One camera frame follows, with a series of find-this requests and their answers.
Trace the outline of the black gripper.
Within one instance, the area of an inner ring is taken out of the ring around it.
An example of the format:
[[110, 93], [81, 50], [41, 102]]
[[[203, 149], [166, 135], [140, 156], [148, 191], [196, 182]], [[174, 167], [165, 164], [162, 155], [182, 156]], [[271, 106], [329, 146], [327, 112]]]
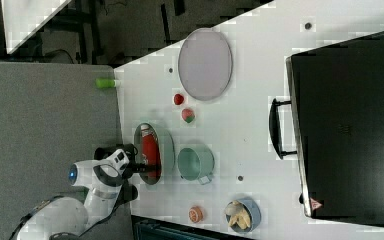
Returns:
[[123, 178], [129, 179], [131, 178], [135, 173], [147, 173], [147, 172], [156, 172], [157, 166], [155, 164], [145, 164], [145, 163], [135, 163], [130, 162], [123, 172]]

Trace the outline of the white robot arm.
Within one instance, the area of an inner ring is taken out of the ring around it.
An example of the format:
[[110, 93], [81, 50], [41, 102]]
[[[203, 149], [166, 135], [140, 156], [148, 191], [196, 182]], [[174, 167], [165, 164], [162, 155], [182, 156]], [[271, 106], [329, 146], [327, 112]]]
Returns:
[[42, 201], [20, 219], [9, 240], [80, 240], [108, 221], [120, 205], [137, 198], [136, 187], [128, 183], [133, 174], [158, 168], [137, 163], [133, 150], [121, 148], [101, 160], [75, 162], [68, 179], [72, 186], [86, 189], [85, 199], [59, 195]]

